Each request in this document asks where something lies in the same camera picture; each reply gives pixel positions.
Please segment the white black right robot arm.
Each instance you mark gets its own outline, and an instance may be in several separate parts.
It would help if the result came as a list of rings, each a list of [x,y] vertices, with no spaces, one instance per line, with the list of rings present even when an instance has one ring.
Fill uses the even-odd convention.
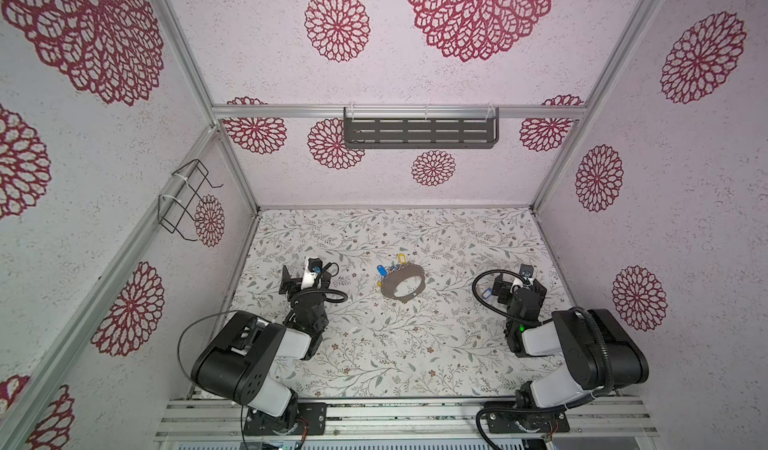
[[[498,273],[482,298],[494,298],[506,316],[504,336],[518,358],[561,356],[564,365],[524,383],[507,412],[491,411],[493,432],[516,426],[525,433],[566,431],[565,411],[614,390],[647,381],[649,363],[610,311],[573,307],[540,321],[547,289],[530,266]]]

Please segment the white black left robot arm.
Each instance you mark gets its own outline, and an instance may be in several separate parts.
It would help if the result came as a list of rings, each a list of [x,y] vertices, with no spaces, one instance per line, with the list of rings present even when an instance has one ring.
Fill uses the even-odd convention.
[[[287,434],[309,431],[300,416],[298,394],[269,376],[277,359],[309,360],[317,352],[329,319],[328,303],[347,295],[330,288],[331,263],[307,260],[302,276],[284,268],[278,294],[289,312],[279,323],[236,310],[195,360],[191,381],[202,390],[246,408],[259,431]]]

